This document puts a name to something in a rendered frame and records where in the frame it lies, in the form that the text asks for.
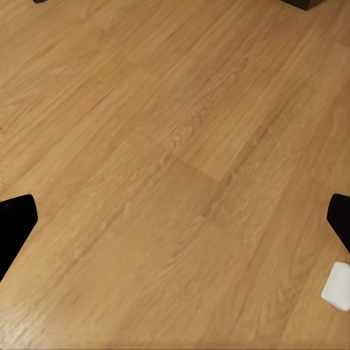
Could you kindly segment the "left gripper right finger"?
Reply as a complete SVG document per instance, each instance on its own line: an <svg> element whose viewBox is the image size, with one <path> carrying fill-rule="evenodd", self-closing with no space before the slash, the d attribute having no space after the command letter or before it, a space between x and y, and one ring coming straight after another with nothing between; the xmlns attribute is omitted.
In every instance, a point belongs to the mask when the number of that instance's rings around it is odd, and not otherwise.
<svg viewBox="0 0 350 350"><path fill-rule="evenodd" d="M327 220L350 253L350 196L337 193L332 196Z"/></svg>

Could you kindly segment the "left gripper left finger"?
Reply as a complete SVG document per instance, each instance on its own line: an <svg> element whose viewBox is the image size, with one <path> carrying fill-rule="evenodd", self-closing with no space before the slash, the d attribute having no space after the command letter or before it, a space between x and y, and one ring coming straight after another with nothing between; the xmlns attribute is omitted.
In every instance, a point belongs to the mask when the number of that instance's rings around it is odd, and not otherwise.
<svg viewBox="0 0 350 350"><path fill-rule="evenodd" d="M38 222L32 194L0 202L0 281Z"/></svg>

